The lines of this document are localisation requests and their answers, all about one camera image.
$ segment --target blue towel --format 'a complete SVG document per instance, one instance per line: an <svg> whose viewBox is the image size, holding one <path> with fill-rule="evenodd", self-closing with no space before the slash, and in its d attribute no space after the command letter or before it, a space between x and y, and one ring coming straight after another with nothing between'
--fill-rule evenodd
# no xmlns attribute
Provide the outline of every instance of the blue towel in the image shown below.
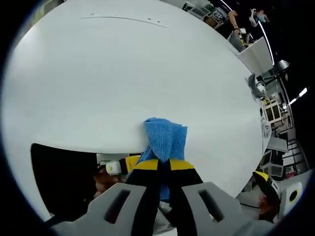
<svg viewBox="0 0 315 236"><path fill-rule="evenodd" d="M138 163L158 158L166 162L169 158L184 160L187 127L167 119L150 118L144 121L149 145L140 156ZM169 188L161 186L160 199L169 199Z"/></svg>

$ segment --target person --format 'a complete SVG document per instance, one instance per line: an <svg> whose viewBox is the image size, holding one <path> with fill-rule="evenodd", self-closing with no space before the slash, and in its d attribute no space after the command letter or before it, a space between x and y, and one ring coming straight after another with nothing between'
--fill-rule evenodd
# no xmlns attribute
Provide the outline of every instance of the person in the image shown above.
<svg viewBox="0 0 315 236"><path fill-rule="evenodd" d="M265 195L261 195L258 201L259 220L266 220L274 223L275 216L280 210L280 201L268 199Z"/></svg>
<svg viewBox="0 0 315 236"><path fill-rule="evenodd" d="M239 45L240 39L238 40L238 38L241 35L245 36L245 44L248 45L250 33L259 25L259 21L263 23L269 22L263 9L250 8L244 4L237 5L228 13L228 20L222 26L218 27L217 32L228 39L241 52L244 47Z"/></svg>

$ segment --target white table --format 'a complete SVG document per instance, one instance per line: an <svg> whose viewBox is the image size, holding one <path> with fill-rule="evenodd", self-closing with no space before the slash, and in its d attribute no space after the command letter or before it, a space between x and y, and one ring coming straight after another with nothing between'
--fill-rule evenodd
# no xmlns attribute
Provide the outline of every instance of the white table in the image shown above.
<svg viewBox="0 0 315 236"><path fill-rule="evenodd" d="M141 152L150 117L187 125L186 160L236 197L260 161L262 136L251 73L230 47L157 0L68 0L43 17L13 51L1 100L8 161L39 216L50 218L32 143Z"/></svg>

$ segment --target yellow stripe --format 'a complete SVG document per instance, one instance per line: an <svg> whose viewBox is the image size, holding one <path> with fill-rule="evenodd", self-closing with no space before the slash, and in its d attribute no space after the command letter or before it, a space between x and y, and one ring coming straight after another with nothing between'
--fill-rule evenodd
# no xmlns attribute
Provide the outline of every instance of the yellow stripe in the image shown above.
<svg viewBox="0 0 315 236"><path fill-rule="evenodd" d="M125 158L128 173L130 173L130 171L132 171L133 168L137 165L139 159L140 156L129 156Z"/></svg>
<svg viewBox="0 0 315 236"><path fill-rule="evenodd" d="M266 182L268 181L268 175L266 173L260 172L260 171L254 171L253 173L256 173L260 175L261 177L263 177Z"/></svg>
<svg viewBox="0 0 315 236"><path fill-rule="evenodd" d="M139 163L138 165L136 165L134 167L134 169L138 169L138 170L154 170L156 171L158 169L158 160L157 159L153 159L153 160L149 160L149 161L143 161L141 163Z"/></svg>
<svg viewBox="0 0 315 236"><path fill-rule="evenodd" d="M194 166L191 165L187 161L182 161L182 160L178 160L178 159L170 159L169 162L171 164L171 170L172 171L194 169Z"/></svg>

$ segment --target face mask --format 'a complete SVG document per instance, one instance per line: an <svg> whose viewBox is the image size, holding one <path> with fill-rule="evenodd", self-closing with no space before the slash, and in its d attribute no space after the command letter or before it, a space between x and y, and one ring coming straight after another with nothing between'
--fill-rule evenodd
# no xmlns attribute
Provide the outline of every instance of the face mask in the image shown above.
<svg viewBox="0 0 315 236"><path fill-rule="evenodd" d="M260 22L266 22L265 15L258 15L257 18Z"/></svg>

